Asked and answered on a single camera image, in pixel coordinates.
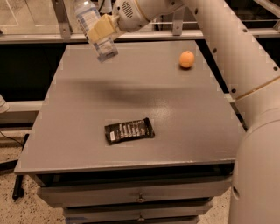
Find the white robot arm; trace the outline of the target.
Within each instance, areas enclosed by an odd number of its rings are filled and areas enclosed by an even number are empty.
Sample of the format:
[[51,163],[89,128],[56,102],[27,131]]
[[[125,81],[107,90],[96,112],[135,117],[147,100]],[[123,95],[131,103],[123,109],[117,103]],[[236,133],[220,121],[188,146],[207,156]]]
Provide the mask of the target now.
[[234,164],[228,224],[280,224],[280,70],[225,0],[116,0],[88,37],[116,38],[185,7],[248,127]]

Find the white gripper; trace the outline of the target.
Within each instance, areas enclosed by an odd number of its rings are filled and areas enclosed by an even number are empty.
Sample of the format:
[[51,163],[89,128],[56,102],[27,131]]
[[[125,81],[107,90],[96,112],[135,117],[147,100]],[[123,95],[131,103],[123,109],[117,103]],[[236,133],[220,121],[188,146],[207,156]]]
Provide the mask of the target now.
[[87,32],[87,39],[97,43],[116,39],[123,32],[136,32],[151,21],[149,0],[116,0],[113,15],[102,15]]

